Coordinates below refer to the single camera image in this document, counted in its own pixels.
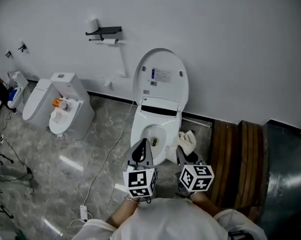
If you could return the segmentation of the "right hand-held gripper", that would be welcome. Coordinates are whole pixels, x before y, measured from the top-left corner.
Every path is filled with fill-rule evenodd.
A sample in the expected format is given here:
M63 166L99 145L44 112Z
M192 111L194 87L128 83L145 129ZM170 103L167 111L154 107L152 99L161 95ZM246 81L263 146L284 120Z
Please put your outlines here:
M209 190L215 175L212 167L207 165L200 154L193 151L186 155L182 147L178 146L176 160L180 169L175 174L179 192L193 194Z

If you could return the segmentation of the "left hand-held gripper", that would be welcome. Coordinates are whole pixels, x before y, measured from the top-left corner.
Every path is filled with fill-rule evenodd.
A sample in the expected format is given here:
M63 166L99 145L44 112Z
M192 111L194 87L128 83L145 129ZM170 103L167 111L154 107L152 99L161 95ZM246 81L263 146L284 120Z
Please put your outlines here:
M130 198L139 198L147 204L154 199L158 171L153 164L151 144L147 138L140 139L127 151L123 179Z

